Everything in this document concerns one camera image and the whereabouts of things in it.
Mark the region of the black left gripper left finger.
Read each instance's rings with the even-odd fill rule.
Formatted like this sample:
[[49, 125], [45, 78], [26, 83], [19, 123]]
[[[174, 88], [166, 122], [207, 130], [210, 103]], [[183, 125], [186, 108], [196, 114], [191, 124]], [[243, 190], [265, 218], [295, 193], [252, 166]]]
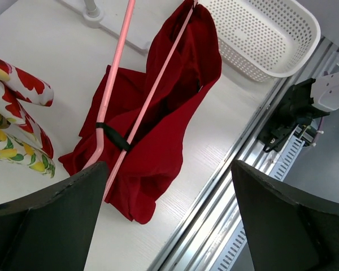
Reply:
[[84, 270], [107, 179], [97, 162], [0, 204], [0, 270]]

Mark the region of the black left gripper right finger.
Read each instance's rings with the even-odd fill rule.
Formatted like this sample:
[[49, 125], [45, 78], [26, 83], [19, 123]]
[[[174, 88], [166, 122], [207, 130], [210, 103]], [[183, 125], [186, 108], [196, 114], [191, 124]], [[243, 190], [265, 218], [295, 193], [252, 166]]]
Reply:
[[339, 203], [240, 160], [231, 172], [255, 270], [339, 270]]

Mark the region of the pink wire hanger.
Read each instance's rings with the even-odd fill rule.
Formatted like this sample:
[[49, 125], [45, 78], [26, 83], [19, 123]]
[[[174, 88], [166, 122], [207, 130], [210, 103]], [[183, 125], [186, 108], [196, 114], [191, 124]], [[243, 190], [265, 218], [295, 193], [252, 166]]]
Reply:
[[107, 202], [153, 202], [178, 175], [184, 133], [198, 106], [195, 34], [205, 13], [183, 2], [155, 36], [146, 71], [118, 69], [100, 156], [111, 169]]

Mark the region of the red skirt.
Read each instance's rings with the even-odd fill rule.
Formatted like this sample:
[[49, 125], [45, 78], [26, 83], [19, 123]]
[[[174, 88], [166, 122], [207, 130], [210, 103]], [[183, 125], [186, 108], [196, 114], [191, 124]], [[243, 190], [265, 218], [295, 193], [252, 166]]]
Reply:
[[218, 37], [210, 12], [184, 1], [155, 36], [144, 72], [119, 68], [105, 124], [129, 137], [142, 118], [105, 197], [124, 217], [148, 223], [157, 199], [180, 172], [184, 134], [204, 97], [221, 76]]

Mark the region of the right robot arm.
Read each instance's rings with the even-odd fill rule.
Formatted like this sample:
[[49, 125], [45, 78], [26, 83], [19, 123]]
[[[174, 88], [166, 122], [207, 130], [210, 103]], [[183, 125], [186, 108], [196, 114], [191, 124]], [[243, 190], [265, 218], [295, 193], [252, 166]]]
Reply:
[[290, 97], [280, 104], [276, 121], [284, 127], [308, 126], [314, 119], [339, 109], [339, 72], [310, 78], [290, 87]]

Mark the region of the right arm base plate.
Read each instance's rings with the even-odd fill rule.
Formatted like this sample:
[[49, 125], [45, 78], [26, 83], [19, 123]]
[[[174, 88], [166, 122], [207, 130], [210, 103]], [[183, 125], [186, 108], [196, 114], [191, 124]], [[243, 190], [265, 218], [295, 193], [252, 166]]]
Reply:
[[279, 152], [296, 127], [294, 115], [274, 113], [258, 134], [257, 140], [264, 144], [265, 153]]

